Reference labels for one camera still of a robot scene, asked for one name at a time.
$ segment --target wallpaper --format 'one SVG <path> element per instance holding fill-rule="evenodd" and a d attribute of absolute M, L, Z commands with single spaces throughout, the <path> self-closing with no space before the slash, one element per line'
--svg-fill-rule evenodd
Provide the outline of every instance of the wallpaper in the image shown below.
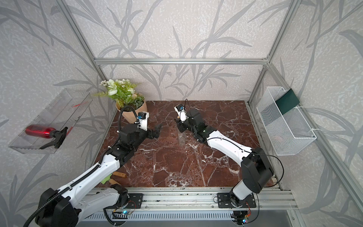
<path fill-rule="evenodd" d="M 257 94 L 251 102 L 259 130 L 269 154 L 276 155 L 266 133 L 256 106 L 268 86 L 277 86 L 273 77 L 266 73 Z M 285 174 L 281 181 L 284 190 L 293 192 L 295 201 L 307 227 L 361 227 L 363 216 L 348 196 L 340 180 L 315 142 L 296 155 L 279 156 Z M 281 177 L 281 164 L 271 158 L 275 174 Z"/>
<path fill-rule="evenodd" d="M 363 1 L 305 1 L 297 11 L 273 58 L 352 174 L 362 180 Z M 270 153 L 256 105 L 270 74 L 251 106 Z M 307 226 L 363 226 L 363 217 L 315 143 L 299 154 L 279 157 L 285 168 L 284 189 L 290 189 Z M 275 169 L 282 172 L 279 163 Z"/>
<path fill-rule="evenodd" d="M 98 58 L 263 58 L 290 0 L 67 0 Z"/>
<path fill-rule="evenodd" d="M 363 1 L 301 5 L 273 64 L 363 186 Z"/>
<path fill-rule="evenodd" d="M 55 2 L 0 2 L 0 223 L 22 226 L 42 192 L 81 174 L 97 152 L 115 113 L 93 98 L 52 155 L 21 154 L 9 143 L 64 89 L 101 91 L 99 78 Z"/>
<path fill-rule="evenodd" d="M 147 100 L 247 100 L 262 65 L 106 65 L 111 79 L 128 78 Z"/>

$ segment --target metal mesh basket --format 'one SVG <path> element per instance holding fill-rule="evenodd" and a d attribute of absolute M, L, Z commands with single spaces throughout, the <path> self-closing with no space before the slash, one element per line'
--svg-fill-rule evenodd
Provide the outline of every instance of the metal mesh basket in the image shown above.
<path fill-rule="evenodd" d="M 286 93 L 283 87 L 267 87 L 257 111 L 277 155 L 295 155 L 316 139 L 297 107 L 284 115 L 275 101 Z"/>

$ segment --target wooden stick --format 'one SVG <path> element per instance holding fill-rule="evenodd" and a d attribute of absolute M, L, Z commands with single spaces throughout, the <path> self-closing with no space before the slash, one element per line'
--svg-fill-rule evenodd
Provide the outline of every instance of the wooden stick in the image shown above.
<path fill-rule="evenodd" d="M 119 184 L 117 181 L 115 181 L 114 179 L 109 179 L 109 182 L 112 184 L 112 185 L 115 185 L 115 184 Z"/>
<path fill-rule="evenodd" d="M 121 173 L 121 172 L 117 172 L 117 171 L 113 172 L 112 174 L 115 176 L 118 176 L 118 177 L 123 177 L 123 178 L 127 177 L 126 173 Z"/>

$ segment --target robotic arm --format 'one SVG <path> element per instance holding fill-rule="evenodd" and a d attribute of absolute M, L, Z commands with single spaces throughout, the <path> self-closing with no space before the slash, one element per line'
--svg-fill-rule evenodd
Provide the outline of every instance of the robotic arm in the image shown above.
<path fill-rule="evenodd" d="M 123 166 L 146 139 L 158 138 L 161 125 L 155 130 L 147 128 L 148 112 L 140 112 L 134 124 L 127 124 L 119 131 L 119 141 L 105 153 L 103 158 L 76 179 L 58 190 L 46 190 L 40 198 L 39 207 L 27 220 L 35 218 L 41 227 L 74 227 L 89 215 L 102 208 L 116 205 L 125 207 L 129 201 L 127 189 L 113 185 L 102 193 L 85 195 L 112 172 Z"/>
<path fill-rule="evenodd" d="M 245 203 L 244 199 L 252 192 L 259 193 L 274 175 L 261 148 L 252 149 L 239 144 L 215 128 L 205 125 L 201 114 L 194 108 L 186 112 L 185 107 L 179 104 L 174 109 L 178 113 L 175 122 L 180 132 L 191 131 L 197 141 L 221 151 L 241 167 L 243 179 L 229 193 L 235 207 L 241 207 Z"/>

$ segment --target brown marble surface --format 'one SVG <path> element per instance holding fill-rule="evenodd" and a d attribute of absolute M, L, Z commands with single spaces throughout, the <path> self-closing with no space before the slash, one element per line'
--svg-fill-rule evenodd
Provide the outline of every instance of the brown marble surface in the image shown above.
<path fill-rule="evenodd" d="M 124 187 L 235 186 L 241 180 L 240 167 L 222 152 L 201 144 L 186 132 L 185 146 L 179 146 L 174 106 L 184 101 L 148 101 L 148 127 L 163 123 L 158 139 L 145 139 L 135 155 L 118 171 L 127 178 L 112 176 Z M 206 123 L 224 135 L 252 148 L 259 143 L 244 101 L 190 101 Z M 96 159 L 117 138 L 117 117 Z M 101 183 L 97 187 L 109 187 Z"/>

